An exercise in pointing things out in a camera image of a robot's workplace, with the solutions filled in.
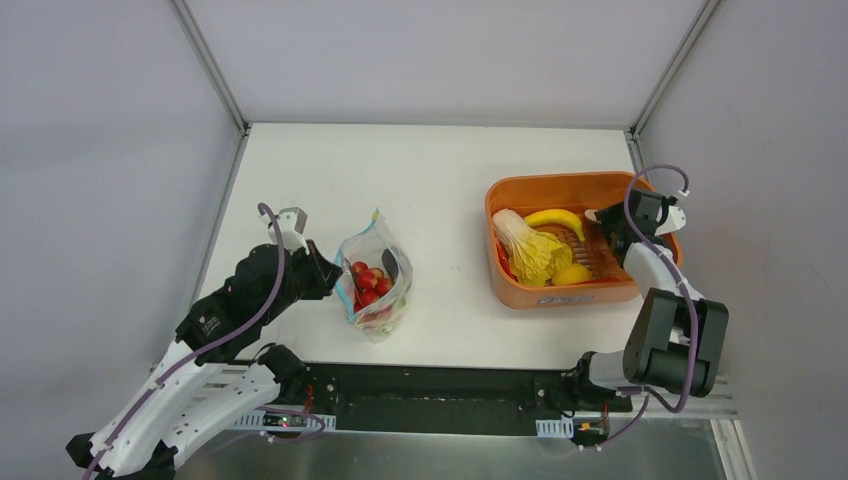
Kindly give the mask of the white mushroom toy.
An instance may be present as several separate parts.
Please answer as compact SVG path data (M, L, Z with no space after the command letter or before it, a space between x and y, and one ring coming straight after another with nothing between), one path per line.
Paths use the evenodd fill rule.
M584 216L591 223L595 223L595 224L601 223L601 220L598 218L598 210L597 209L587 209L584 212Z

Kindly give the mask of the yellow lemon toy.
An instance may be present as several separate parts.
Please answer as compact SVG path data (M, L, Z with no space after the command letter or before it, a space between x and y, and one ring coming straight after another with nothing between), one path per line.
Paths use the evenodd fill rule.
M576 285L590 281L593 278L592 271L580 264L572 263L557 270L551 277L553 286Z

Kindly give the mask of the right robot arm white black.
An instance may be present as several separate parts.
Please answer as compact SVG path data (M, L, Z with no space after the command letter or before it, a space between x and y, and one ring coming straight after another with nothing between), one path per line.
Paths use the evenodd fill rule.
M637 387L681 398L703 398L713 389L729 311L691 286L660 237L673 203L659 193L633 189L624 201L593 215L643 303L622 350L586 352L565 377L569 400L580 409Z

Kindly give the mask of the yellow banana toy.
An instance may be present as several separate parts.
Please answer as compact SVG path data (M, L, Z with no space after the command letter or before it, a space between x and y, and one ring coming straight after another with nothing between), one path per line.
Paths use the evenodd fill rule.
M549 224L564 226L571 230L581 243L586 241L581 218L577 214L566 209L546 209L537 211L525 216L524 221L529 227L533 228Z

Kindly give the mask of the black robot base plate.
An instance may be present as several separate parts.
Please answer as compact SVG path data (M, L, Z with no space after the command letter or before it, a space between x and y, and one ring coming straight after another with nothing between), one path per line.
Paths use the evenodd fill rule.
M307 364L274 406L308 406L344 431L531 436L563 414L630 413L571 370Z

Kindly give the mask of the orange plastic basket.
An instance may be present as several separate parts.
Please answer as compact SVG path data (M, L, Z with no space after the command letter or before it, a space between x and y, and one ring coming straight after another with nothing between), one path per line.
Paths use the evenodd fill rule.
M510 209L521 216L547 209L565 209L577 214L585 240L569 228L546 224L543 232L554 234L568 245L573 260L592 273L592 279L565 286L525 286L504 269L498 253L499 241L491 220L487 221L487 249L494 293L513 309L547 308L626 302L640 295L637 284L623 270L610 251L601 226L586 219L589 209L603 209L621 202L631 173L624 171L584 172L508 177L494 183L484 200L487 216Z

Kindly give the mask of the yellow napa cabbage toy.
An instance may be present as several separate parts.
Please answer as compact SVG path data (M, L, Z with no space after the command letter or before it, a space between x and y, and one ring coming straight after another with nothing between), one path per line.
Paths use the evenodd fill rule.
M530 227L515 211L502 209L492 216L495 235L506 254L511 273L525 286L543 287L573 263L569 246L553 234Z

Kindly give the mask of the dark purple eggplant toy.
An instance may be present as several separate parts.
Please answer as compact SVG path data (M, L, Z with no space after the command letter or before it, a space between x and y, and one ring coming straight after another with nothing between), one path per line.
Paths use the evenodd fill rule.
M385 270L386 276L395 283L400 277L401 268L399 260L395 255L395 252L390 249L384 249L381 254L381 262L383 264L383 268Z

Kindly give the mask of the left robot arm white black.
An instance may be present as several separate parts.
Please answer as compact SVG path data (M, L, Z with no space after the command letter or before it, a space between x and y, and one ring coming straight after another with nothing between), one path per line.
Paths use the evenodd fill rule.
M193 304L130 404L99 431L69 440L73 463L99 479L170 479L244 414L275 400L303 400L307 367L276 344L216 396L191 403L266 325L299 300L330 296L342 273L312 241L294 252L275 244L253 248L221 287Z

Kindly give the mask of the clear zip top bag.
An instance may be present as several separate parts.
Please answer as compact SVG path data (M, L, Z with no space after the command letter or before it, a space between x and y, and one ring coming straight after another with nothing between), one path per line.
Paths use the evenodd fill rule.
M380 211L341 243L335 263L342 268L334 290L346 322L373 343L387 340L407 309L413 268Z

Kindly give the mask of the red peach cluster toy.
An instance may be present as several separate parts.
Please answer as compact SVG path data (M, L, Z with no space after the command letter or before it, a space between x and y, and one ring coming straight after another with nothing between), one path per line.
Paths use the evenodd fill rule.
M363 261L353 262L351 272L354 286L354 314L386 296L394 286L394 283L386 276L385 270L369 266Z

